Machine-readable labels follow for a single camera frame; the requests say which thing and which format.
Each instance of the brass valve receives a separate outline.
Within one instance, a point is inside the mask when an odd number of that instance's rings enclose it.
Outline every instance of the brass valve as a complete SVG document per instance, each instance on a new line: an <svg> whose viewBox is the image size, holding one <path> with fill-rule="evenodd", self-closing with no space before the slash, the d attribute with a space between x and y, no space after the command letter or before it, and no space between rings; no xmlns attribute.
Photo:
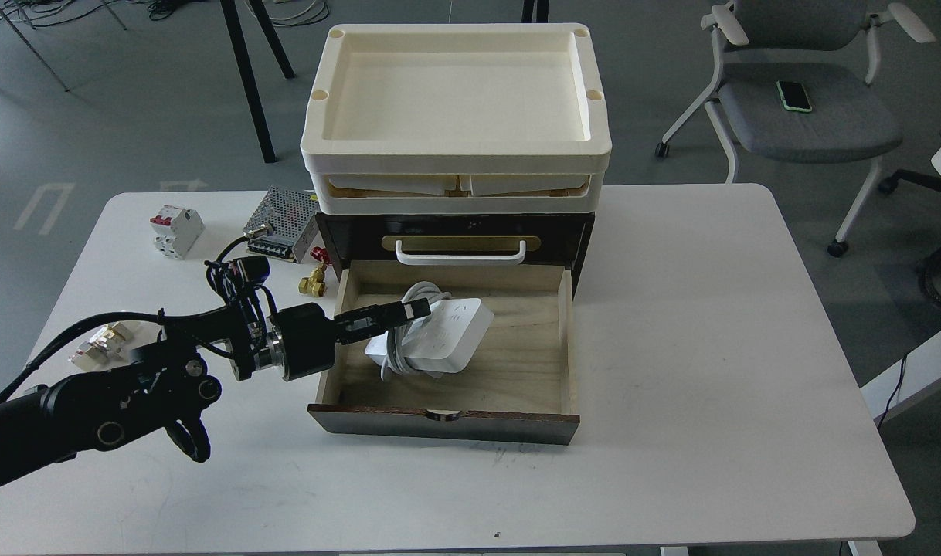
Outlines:
<svg viewBox="0 0 941 556"><path fill-rule="evenodd" d="M305 278L298 281L298 293L321 298L326 293L326 263L319 263Z"/></svg>

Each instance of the green phone case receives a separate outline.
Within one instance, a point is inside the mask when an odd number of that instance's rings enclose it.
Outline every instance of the green phone case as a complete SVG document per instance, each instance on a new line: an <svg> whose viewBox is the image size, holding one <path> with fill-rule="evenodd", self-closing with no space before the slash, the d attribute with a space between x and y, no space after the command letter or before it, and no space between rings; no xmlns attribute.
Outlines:
<svg viewBox="0 0 941 556"><path fill-rule="evenodd" d="M780 85L781 83L782 83L782 81L777 81L777 82L776 82L776 90L779 91L779 94L780 94L780 102L783 103L783 108L785 108L786 110L789 110L790 112L804 112L804 113L807 113L807 112L810 112L811 110L813 110L813 105L811 105L812 108L799 108L799 107L790 106L789 104L787 104L787 103L786 103L786 98L783 96L783 88L782 88L781 85ZM807 96L807 89L804 89L804 88L803 88L803 84L802 84L802 83L798 83L798 85L800 85L800 88L803 89L803 95L807 98L807 104L810 104L810 97Z"/></svg>

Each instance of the smartphone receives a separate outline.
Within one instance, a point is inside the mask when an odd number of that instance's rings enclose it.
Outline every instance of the smartphone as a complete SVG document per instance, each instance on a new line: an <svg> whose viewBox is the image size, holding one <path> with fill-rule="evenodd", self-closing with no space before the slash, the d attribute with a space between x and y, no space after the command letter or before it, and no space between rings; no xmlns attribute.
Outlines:
<svg viewBox="0 0 941 556"><path fill-rule="evenodd" d="M803 90L803 85L796 81L777 81L776 88L779 89L780 99L783 101L783 108L790 112L810 112L810 99L807 98L807 91Z"/></svg>

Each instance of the white table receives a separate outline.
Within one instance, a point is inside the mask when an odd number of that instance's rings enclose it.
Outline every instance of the white table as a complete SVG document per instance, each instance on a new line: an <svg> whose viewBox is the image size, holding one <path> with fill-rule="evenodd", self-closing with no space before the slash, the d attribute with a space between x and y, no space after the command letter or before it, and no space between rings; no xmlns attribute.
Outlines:
<svg viewBox="0 0 941 556"><path fill-rule="evenodd" d="M576 295L571 446L336 436L318 378L273 371L203 412L202 465L155 433L0 489L0 554L495 550L909 534L915 518L771 194L746 185L603 191ZM261 192L107 204L39 346L101 310L216 307L215 256ZM194 208L189 260L147 219ZM310 267L273 264L280 306ZM332 293L323 300L330 307ZM55 358L36 382L72 372Z"/></svg>

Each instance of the white drawer handle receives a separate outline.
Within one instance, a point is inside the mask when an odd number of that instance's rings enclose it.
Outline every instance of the white drawer handle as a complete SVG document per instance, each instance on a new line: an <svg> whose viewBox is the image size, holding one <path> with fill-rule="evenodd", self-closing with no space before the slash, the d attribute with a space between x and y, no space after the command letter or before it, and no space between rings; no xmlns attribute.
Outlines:
<svg viewBox="0 0 941 556"><path fill-rule="evenodd" d="M409 266L512 265L525 260L526 242L519 240L519 253L513 256L415 256L403 251L403 241L396 239L396 257L399 263Z"/></svg>

